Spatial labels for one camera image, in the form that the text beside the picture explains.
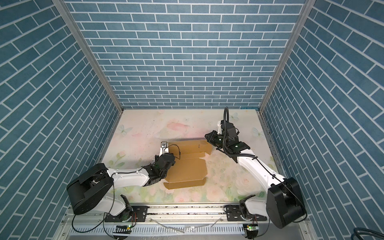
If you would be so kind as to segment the brown cardboard paper box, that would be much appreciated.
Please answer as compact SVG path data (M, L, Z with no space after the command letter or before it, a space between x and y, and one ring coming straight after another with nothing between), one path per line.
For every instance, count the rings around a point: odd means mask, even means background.
M203 186L207 180L207 164L204 157L213 147L204 140L170 142L169 152L176 163L168 170L164 186L168 190Z

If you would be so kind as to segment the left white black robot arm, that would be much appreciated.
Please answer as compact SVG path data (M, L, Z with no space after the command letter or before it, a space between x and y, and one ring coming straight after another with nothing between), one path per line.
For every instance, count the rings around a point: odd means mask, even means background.
M124 187L147 187L167 176L176 163L171 153L155 156L155 161L137 170L109 169L105 164L96 164L67 185L67 193L75 215L91 210L105 212L112 216L132 210L128 198L110 191Z

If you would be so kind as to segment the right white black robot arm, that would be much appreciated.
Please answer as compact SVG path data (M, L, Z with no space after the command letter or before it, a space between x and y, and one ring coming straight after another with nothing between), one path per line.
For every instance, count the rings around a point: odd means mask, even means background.
M240 200L240 212L244 219L250 220L255 215L264 216L282 229L290 223L297 223L298 218L308 216L296 179L286 178L272 170L238 137L231 138L212 131L205 138L218 151L251 173L267 193L266 200L260 200L255 195Z

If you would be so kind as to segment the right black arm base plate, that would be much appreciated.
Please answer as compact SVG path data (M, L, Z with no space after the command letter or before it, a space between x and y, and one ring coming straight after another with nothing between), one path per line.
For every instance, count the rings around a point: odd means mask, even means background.
M223 210L229 222L239 221L266 221L267 217L261 215L252 215L243 205L225 205Z

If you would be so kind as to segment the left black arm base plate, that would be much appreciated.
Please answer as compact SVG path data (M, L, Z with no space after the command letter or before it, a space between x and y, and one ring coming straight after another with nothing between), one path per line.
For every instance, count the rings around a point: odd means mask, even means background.
M110 222L116 222L116 223L144 222L146 220L146 217L147 217L148 208L149 208L148 206L131 206L117 216L107 215L105 222L107 222L107 223L110 223Z

